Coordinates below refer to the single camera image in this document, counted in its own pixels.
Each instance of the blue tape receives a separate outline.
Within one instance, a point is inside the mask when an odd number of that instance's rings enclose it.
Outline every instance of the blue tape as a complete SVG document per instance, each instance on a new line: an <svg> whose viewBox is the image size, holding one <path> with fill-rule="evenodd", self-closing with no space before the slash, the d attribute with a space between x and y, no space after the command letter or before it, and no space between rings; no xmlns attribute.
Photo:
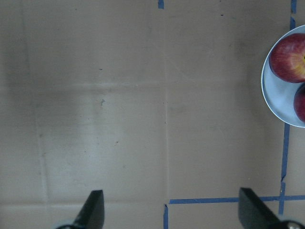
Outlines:
<svg viewBox="0 0 305 229"><path fill-rule="evenodd" d="M284 182L284 179L285 179L286 174L287 174L289 133L290 133L290 125L285 123L285 125L284 125L284 142L283 142L281 182Z"/></svg>
<svg viewBox="0 0 305 229"><path fill-rule="evenodd" d="M278 201L279 197L260 197L262 201ZM169 204L208 204L208 203L236 203L238 197L229 198L200 198L200 199L171 199Z"/></svg>
<svg viewBox="0 0 305 229"><path fill-rule="evenodd" d="M164 204L163 229L168 229L168 207Z"/></svg>
<svg viewBox="0 0 305 229"><path fill-rule="evenodd" d="M285 196L285 200L305 200L305 195L300 196Z"/></svg>
<svg viewBox="0 0 305 229"><path fill-rule="evenodd" d="M281 190L280 190L279 207L278 207L278 214L280 214L280 215L282 215L284 213L285 188L286 188L285 177L287 175L289 133L290 133L290 125L285 123L283 156L282 156L282 171L281 171Z"/></svg>
<svg viewBox="0 0 305 229"><path fill-rule="evenodd" d="M163 0L158 0L158 8L159 9L164 9L164 1Z"/></svg>
<svg viewBox="0 0 305 229"><path fill-rule="evenodd" d="M291 0L291 12L296 13L296 0Z"/></svg>
<svg viewBox="0 0 305 229"><path fill-rule="evenodd" d="M200 198L200 199L171 199L169 204L206 204L206 203L235 203L237 197L230 198Z"/></svg>
<svg viewBox="0 0 305 229"><path fill-rule="evenodd" d="M286 183L282 182L281 183L280 198L279 198L279 205L278 205L278 214L279 215L284 214L285 188L286 188Z"/></svg>
<svg viewBox="0 0 305 229"><path fill-rule="evenodd" d="M293 17L290 17L290 30L293 30L295 28L295 19Z"/></svg>

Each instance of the cardboard surface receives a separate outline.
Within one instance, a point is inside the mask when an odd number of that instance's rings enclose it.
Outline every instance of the cardboard surface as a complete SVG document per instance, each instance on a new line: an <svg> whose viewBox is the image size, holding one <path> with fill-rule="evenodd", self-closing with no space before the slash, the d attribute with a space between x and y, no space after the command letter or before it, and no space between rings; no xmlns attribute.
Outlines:
<svg viewBox="0 0 305 229"><path fill-rule="evenodd" d="M51 228L93 189L105 229L162 228L169 199L279 195L284 124L260 75L289 2L163 3L0 2L0 228ZM304 194L302 134L291 195ZM170 206L169 227L238 228L235 208Z"/></svg>

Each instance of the red apple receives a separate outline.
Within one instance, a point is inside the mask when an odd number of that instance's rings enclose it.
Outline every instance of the red apple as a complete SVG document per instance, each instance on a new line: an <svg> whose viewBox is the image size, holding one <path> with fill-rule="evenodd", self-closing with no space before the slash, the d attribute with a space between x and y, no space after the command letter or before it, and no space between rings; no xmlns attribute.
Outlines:
<svg viewBox="0 0 305 229"><path fill-rule="evenodd" d="M290 83L305 82L305 33L281 39L269 57L272 72Z"/></svg>
<svg viewBox="0 0 305 229"><path fill-rule="evenodd" d="M305 83L295 93L294 109L299 119L305 122Z"/></svg>

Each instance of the apple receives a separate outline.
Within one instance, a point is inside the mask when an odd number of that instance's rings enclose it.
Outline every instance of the apple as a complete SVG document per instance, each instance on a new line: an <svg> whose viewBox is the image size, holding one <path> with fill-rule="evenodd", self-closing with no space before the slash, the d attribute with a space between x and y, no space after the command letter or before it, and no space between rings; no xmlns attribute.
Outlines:
<svg viewBox="0 0 305 229"><path fill-rule="evenodd" d="M293 33L281 39L270 53L269 65L284 81L305 82L305 33Z"/></svg>
<svg viewBox="0 0 305 229"><path fill-rule="evenodd" d="M305 122L305 83L295 93L294 109L299 119Z"/></svg>

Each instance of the plate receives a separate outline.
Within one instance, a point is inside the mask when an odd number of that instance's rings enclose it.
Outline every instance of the plate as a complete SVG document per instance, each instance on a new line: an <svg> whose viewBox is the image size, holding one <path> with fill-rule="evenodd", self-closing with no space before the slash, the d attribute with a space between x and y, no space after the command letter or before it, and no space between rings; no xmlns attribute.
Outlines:
<svg viewBox="0 0 305 229"><path fill-rule="evenodd" d="M290 30L274 44L272 49L282 38L293 33L305 33L305 25ZM264 99L270 110L280 120L296 127L305 128L305 123L297 117L294 110L295 93L303 83L289 83L273 74L269 65L272 49L268 53L262 69L261 85Z"/></svg>

